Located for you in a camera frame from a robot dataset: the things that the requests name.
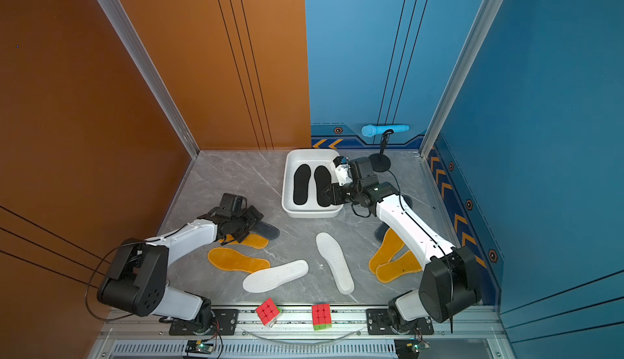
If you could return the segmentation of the black insole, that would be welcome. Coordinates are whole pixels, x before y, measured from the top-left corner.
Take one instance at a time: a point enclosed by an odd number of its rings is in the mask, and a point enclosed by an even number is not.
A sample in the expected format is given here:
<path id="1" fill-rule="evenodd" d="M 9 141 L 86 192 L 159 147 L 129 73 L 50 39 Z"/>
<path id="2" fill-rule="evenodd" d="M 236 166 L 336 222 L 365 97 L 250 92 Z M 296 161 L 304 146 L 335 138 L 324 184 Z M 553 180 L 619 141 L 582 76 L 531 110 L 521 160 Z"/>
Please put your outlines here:
<path id="1" fill-rule="evenodd" d="M 293 176 L 292 200 L 296 206 L 307 204 L 311 169 L 308 164 L 300 165 Z"/>
<path id="2" fill-rule="evenodd" d="M 325 166 L 318 166 L 315 168 L 314 177 L 317 204 L 321 207 L 331 206 L 331 202 L 324 195 L 325 189 L 332 184 L 330 171 Z"/>

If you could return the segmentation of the dark grey insole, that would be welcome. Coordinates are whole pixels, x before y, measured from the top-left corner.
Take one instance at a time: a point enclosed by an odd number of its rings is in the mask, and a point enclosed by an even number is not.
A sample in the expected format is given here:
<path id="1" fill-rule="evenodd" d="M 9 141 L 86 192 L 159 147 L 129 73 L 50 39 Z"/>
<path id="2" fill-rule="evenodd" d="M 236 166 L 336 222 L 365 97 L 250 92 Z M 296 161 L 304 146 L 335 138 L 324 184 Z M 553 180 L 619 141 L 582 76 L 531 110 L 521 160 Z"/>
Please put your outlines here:
<path id="1" fill-rule="evenodd" d="M 280 236 L 279 228 L 271 224 L 267 224 L 263 221 L 256 223 L 253 227 L 253 231 L 260 235 L 260 237 L 263 237 L 269 241 L 276 240 Z"/>
<path id="2" fill-rule="evenodd" d="M 409 208 L 413 208 L 413 199 L 408 196 L 408 195 L 404 195 L 403 196 L 407 206 L 409 206 Z M 377 229 L 375 230 L 375 238 L 378 240 L 378 242 L 382 242 L 385 238 L 386 232 L 388 231 L 388 229 L 390 229 L 390 227 L 388 226 L 388 224 L 386 223 L 381 223 Z"/>

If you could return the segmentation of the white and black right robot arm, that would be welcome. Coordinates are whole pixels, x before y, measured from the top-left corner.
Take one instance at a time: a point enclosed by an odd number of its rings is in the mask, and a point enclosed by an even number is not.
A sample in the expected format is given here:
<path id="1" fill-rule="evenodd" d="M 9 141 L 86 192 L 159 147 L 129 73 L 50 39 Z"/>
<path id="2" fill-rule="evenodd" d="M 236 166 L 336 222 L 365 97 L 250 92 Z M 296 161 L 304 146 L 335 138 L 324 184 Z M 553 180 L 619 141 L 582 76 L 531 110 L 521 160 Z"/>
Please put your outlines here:
<path id="1" fill-rule="evenodd" d="M 407 204 L 397 180 L 379 182 L 370 159 L 339 156 L 330 171 L 337 182 L 322 195 L 334 206 L 367 208 L 404 242 L 423 268 L 419 288 L 388 302 L 390 325 L 398 334 L 416 328 L 421 318 L 437 323 L 482 300 L 480 264 L 468 247 L 456 247 L 431 229 Z"/>

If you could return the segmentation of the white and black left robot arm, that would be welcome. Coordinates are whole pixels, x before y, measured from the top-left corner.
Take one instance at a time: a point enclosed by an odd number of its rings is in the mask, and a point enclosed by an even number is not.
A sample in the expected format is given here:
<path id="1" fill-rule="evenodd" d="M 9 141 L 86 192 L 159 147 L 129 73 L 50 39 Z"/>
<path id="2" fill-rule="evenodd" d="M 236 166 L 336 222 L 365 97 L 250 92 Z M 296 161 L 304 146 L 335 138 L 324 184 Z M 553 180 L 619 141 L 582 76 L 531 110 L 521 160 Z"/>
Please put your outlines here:
<path id="1" fill-rule="evenodd" d="M 211 301 L 171 288 L 167 272 L 172 263 L 194 250 L 219 242 L 242 243 L 255 234 L 265 240 L 280 236 L 277 227 L 263 222 L 247 199 L 225 193 L 218 206 L 181 228 L 145 240 L 129 238 L 110 253 L 114 256 L 97 290 L 97 300 L 130 315 L 156 315 L 185 323 L 196 335 L 214 329 Z"/>

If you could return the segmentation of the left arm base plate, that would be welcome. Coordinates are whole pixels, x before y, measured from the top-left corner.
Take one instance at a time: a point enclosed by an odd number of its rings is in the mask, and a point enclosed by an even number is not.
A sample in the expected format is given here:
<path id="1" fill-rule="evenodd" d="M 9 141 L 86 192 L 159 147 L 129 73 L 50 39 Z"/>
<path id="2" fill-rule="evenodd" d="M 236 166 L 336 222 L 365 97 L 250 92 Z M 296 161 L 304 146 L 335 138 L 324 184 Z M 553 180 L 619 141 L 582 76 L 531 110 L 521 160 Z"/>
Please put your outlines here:
<path id="1" fill-rule="evenodd" d="M 216 332 L 220 336 L 233 336 L 239 316 L 239 310 L 234 308 L 212 309 L 211 322 L 204 326 L 198 320 L 186 321 L 174 319 L 170 324 L 170 336 L 213 336 Z"/>

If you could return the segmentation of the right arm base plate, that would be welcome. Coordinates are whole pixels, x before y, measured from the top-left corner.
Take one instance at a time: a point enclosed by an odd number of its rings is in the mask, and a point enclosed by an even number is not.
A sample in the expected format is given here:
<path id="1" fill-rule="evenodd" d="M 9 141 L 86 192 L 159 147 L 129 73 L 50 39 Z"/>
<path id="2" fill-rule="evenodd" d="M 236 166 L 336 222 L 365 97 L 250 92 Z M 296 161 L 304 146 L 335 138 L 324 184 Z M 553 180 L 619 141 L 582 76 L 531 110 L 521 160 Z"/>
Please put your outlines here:
<path id="1" fill-rule="evenodd" d="M 371 336 L 424 335 L 432 336 L 434 327 L 430 318 L 404 320 L 394 309 L 367 309 L 367 331 Z"/>

